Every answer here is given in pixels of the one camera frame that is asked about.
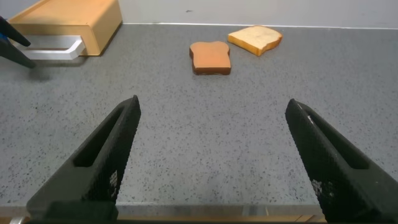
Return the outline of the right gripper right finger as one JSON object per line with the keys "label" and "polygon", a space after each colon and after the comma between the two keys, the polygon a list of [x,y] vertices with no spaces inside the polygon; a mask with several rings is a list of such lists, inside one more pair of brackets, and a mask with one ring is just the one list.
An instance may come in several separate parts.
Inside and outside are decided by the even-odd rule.
{"label": "right gripper right finger", "polygon": [[290,133],[326,220],[397,223],[397,181],[309,106],[291,99]]}

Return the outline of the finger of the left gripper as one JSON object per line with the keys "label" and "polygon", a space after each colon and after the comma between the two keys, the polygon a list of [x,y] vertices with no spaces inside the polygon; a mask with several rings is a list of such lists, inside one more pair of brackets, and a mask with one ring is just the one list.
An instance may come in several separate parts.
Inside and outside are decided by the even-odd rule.
{"label": "finger of the left gripper", "polygon": [[15,28],[13,28],[13,26],[11,26],[7,20],[1,17],[0,21],[1,21],[1,40],[9,42],[9,39],[12,39],[25,47],[28,47],[30,45],[30,42]]}
{"label": "finger of the left gripper", "polygon": [[1,38],[1,56],[27,68],[34,68],[36,64],[26,57],[19,49],[8,40]]}

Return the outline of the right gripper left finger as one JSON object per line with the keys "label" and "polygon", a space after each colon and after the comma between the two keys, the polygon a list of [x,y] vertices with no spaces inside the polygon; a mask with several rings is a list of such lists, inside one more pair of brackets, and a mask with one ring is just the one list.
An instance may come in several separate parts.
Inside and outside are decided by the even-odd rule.
{"label": "right gripper left finger", "polygon": [[137,96],[119,103],[30,198],[30,219],[116,220],[116,199],[140,117]]}

